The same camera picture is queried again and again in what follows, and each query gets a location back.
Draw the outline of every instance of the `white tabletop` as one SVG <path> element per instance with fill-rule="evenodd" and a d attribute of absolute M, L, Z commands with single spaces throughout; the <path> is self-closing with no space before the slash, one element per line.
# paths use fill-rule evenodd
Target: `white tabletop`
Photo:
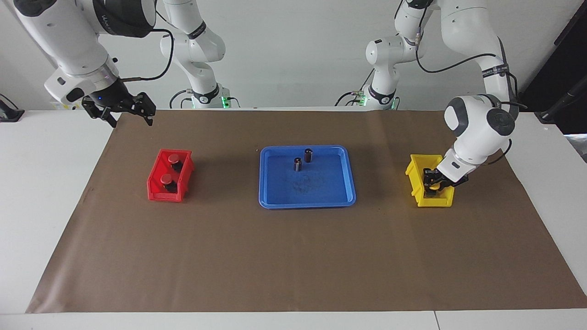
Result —
<path fill-rule="evenodd" d="M 587 292 L 587 164 L 555 126 L 532 114 L 516 126 L 507 159 Z M 27 112 L 18 123 L 0 123 L 1 330 L 587 328 L 587 309 L 23 314 L 111 131 L 84 111 Z"/>

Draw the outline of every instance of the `brown leather surface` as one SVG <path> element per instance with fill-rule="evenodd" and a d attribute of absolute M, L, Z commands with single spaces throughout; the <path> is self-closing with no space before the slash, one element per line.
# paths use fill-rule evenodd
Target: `brown leather surface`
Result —
<path fill-rule="evenodd" d="M 416 207 L 410 154 L 453 141 L 441 112 L 123 115 L 28 312 L 587 307 L 507 161 Z M 259 152 L 295 144 L 345 146 L 356 204 L 262 208 Z M 159 149 L 193 151 L 182 204 L 147 199 Z"/>

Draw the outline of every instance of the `yellow plastic container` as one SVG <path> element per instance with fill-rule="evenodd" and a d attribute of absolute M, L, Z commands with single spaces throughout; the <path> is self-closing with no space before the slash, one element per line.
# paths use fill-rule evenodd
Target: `yellow plastic container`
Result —
<path fill-rule="evenodd" d="M 418 207 L 450 207 L 453 205 L 454 187 L 446 187 L 435 197 L 424 198 L 424 169 L 435 169 L 442 161 L 439 154 L 411 154 L 411 162 L 406 169 L 410 177 L 411 195 L 416 198 Z"/>

